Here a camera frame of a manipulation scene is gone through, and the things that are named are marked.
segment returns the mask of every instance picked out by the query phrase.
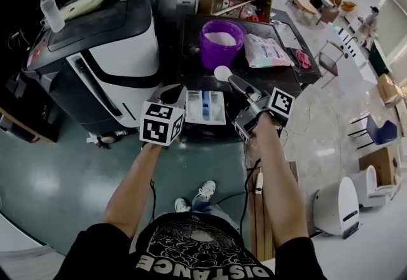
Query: white sneaker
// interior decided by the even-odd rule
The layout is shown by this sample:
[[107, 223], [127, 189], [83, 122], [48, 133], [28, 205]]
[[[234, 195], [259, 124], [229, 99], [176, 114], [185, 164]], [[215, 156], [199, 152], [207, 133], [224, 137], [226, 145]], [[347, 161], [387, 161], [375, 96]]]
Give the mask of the white sneaker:
[[188, 212], [189, 210], [192, 209], [192, 207], [190, 207], [182, 197], [176, 199], [175, 207], [176, 212]]
[[195, 197], [203, 196], [209, 200], [212, 195], [214, 195], [216, 189], [216, 184], [214, 181], [207, 181], [202, 187], [198, 190], [198, 194]]

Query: person standing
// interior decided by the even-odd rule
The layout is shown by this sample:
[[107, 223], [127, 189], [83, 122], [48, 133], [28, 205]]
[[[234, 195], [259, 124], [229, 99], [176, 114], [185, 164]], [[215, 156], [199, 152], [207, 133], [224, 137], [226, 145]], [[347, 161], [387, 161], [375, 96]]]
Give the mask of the person standing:
[[379, 14], [379, 9], [376, 6], [370, 6], [371, 15], [369, 15], [365, 20], [358, 18], [362, 25], [355, 33], [357, 38], [357, 43], [359, 46], [363, 46], [366, 39], [373, 35], [377, 28], [377, 16]]

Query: white cable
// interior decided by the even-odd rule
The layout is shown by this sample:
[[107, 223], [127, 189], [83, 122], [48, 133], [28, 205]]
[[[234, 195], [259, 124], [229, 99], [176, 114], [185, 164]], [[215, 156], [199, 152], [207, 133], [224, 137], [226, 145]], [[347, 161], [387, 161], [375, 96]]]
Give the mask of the white cable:
[[[340, 157], [340, 160], [341, 160], [341, 178], [343, 178], [345, 173], [344, 173], [344, 171], [343, 171], [342, 145], [341, 145], [341, 125], [340, 125], [340, 121], [339, 121], [339, 115], [338, 115], [338, 113], [337, 113], [336, 110], [332, 107], [332, 105], [331, 105], [330, 103], [328, 103], [328, 102], [326, 102], [325, 100], [322, 100], [322, 99], [321, 99], [321, 101], [322, 101], [324, 104], [327, 104], [329, 107], [331, 107], [331, 109], [333, 110], [333, 112], [334, 112], [335, 115], [336, 115], [336, 120], [338, 121], [339, 157]], [[283, 129], [283, 130], [287, 133], [287, 136], [286, 136], [286, 137], [280, 137], [280, 139], [283, 139], [283, 140], [284, 140], [284, 139], [287, 139], [287, 141], [284, 143], [284, 145], [283, 145], [282, 147], [285, 147], [285, 146], [286, 146], [286, 144], [287, 144], [287, 142], [288, 142], [288, 138], [289, 138], [289, 136], [290, 136], [291, 134], [303, 135], [303, 134], [307, 133], [308, 128], [309, 128], [309, 126], [311, 125], [311, 107], [312, 107], [312, 104], [313, 104], [313, 103], [314, 103], [314, 100], [312, 99], [311, 105], [310, 105], [310, 107], [309, 107], [309, 109], [308, 109], [309, 116], [310, 116], [310, 121], [309, 121], [307, 127], [305, 128], [305, 131], [304, 131], [304, 132], [290, 132], [290, 133], [288, 133], [286, 129]]]

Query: plastic container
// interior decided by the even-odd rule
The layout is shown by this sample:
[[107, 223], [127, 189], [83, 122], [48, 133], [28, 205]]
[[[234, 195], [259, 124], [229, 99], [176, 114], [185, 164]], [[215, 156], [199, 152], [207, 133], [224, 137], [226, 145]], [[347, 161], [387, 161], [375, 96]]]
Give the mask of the plastic container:
[[39, 0], [41, 11], [44, 13], [45, 20], [55, 33], [61, 31], [65, 26], [55, 0]]
[[[211, 42], [205, 34], [210, 32], [227, 32], [236, 40], [235, 46], [223, 46]], [[246, 30], [232, 21], [212, 20], [207, 22], [200, 32], [201, 61], [207, 69], [215, 70], [218, 66], [230, 66], [242, 49]]]

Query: black t-shirt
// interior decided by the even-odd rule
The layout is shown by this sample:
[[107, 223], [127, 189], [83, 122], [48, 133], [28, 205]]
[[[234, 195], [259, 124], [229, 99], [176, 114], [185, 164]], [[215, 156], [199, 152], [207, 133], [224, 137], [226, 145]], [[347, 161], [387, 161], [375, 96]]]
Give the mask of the black t-shirt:
[[[216, 216], [170, 213], [131, 240], [110, 224], [78, 235], [55, 279], [228, 280], [275, 275], [244, 248], [238, 232]], [[308, 237], [293, 239], [276, 252], [277, 277], [325, 279]]]

